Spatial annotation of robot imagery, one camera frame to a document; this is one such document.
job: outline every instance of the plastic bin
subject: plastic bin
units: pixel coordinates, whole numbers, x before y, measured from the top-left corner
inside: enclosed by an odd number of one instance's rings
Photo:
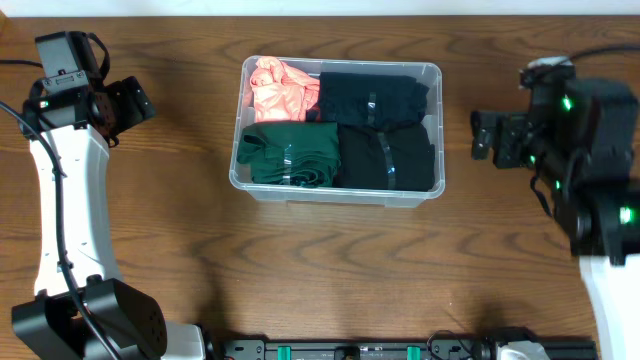
[[[233,138],[233,152],[229,179],[231,184],[240,190],[248,191],[258,201],[319,201],[352,204],[377,204],[388,207],[416,207],[427,199],[435,199],[444,192],[444,139],[442,132],[442,72],[430,63],[417,62],[373,62],[354,60],[319,60],[279,58],[281,61],[318,77],[323,71],[373,74],[373,75],[406,75],[427,85],[427,111],[422,125],[429,133],[429,140],[435,145],[436,161],[434,162],[435,184],[430,191],[392,191],[343,188],[308,189],[297,186],[254,184],[251,181],[249,165],[238,164],[236,154],[242,129],[255,121],[253,108],[253,92],[249,79],[256,69],[256,61],[260,56],[251,56],[242,65],[240,79],[240,99],[236,117],[236,130]]]

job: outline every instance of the wood grain tabletop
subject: wood grain tabletop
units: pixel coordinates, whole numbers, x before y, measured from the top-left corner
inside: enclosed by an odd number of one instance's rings
[[[597,337],[567,238],[525,169],[472,161],[469,113],[525,110],[530,60],[640,40],[638,17],[7,19],[0,58],[39,60],[34,37],[95,32],[107,82],[134,75],[154,119],[120,137],[107,193],[125,281],[165,318],[215,335],[424,338],[526,326]],[[437,64],[443,73],[446,190],[417,209],[259,203],[229,182],[242,62],[254,54]],[[580,75],[640,93],[640,55],[581,62]],[[20,108],[40,69],[0,67]],[[0,358],[34,355],[11,329],[33,299],[40,256],[36,169],[0,114]]]

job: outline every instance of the green folded shirt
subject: green folded shirt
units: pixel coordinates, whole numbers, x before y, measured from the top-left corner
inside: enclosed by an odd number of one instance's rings
[[[340,167],[336,123],[261,122],[242,130],[237,160],[256,184],[331,186]]]

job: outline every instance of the white wall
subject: white wall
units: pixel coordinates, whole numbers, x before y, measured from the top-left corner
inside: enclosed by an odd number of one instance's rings
[[[640,14],[640,0],[0,0],[9,17]]]

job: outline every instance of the folded fabric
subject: folded fabric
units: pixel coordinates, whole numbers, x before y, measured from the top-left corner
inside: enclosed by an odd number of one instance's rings
[[[335,123],[263,122],[242,131],[237,160],[257,184],[331,186],[340,166]]]
[[[256,122],[304,121],[318,101],[320,81],[271,56],[261,57],[256,65],[250,79]]]
[[[340,187],[429,191],[434,185],[435,148],[421,124],[389,132],[338,126]]]
[[[307,120],[391,130],[422,121],[428,91],[410,76],[323,72],[320,111]]]

